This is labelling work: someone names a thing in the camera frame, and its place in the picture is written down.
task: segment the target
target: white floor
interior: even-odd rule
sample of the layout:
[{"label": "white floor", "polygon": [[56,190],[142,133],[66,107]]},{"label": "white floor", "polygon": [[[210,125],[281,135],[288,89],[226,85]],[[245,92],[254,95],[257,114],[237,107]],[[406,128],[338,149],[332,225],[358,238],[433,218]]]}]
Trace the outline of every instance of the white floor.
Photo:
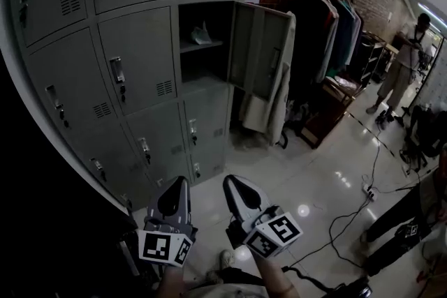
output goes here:
[{"label": "white floor", "polygon": [[[225,232],[231,214],[222,190],[222,181],[227,174],[238,174],[257,183],[273,203],[280,205],[284,211],[290,211],[303,229],[304,235],[288,251],[275,258],[281,265],[290,265],[327,243],[332,220],[336,216],[356,211],[365,201],[362,175],[365,181],[371,182],[378,145],[381,148],[374,185],[381,191],[391,191],[411,182],[416,183],[418,178],[414,173],[410,177],[405,176],[398,154],[404,138],[403,128],[393,122],[379,135],[380,141],[395,156],[368,131],[378,133],[374,116],[365,113],[365,109],[376,99],[376,90],[376,85],[370,85],[349,108],[352,115],[347,114],[316,150],[311,150],[293,133],[288,134],[286,150],[269,147],[258,136],[232,136],[226,171],[191,189],[193,224],[199,231],[185,264],[185,279],[202,281],[207,271],[217,268],[219,252],[231,248]],[[434,165],[434,161],[430,162],[431,167]],[[377,201],[369,204],[337,239],[335,244],[339,252],[352,260],[358,260],[353,254],[353,244],[361,232],[405,193],[379,194]],[[307,216],[301,216],[298,212],[300,205],[309,208]],[[144,215],[145,212],[140,211],[135,219],[141,223]],[[339,220],[333,232],[337,234],[347,222],[346,219]],[[388,234],[377,242],[376,247],[390,238],[393,232]],[[239,248],[236,258],[236,267],[259,275],[248,249]],[[330,287],[350,283],[362,273],[340,260],[330,246],[309,256],[296,267]],[[422,267],[420,247],[417,247],[371,279],[373,297],[416,297],[421,289],[416,283],[416,277]],[[287,274],[302,298],[323,296],[311,283],[301,281],[293,272]]]}]

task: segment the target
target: white shirt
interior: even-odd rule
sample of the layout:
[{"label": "white shirt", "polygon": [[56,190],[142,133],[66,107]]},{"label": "white shirt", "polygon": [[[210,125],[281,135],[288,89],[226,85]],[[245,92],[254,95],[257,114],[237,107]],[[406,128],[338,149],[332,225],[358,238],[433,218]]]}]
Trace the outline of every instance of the white shirt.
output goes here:
[{"label": "white shirt", "polygon": [[[412,40],[414,38],[414,29],[416,28],[415,24],[406,24],[400,31],[404,34],[404,37],[407,40]],[[424,33],[417,31],[416,39],[420,39]],[[426,54],[432,56],[432,41],[426,33],[422,38],[420,45],[422,46],[423,51]],[[419,66],[419,50],[413,49],[408,45],[403,45],[402,49],[400,49],[399,54],[396,56],[396,61],[400,62],[402,65],[412,68],[413,70],[417,70]]]}]

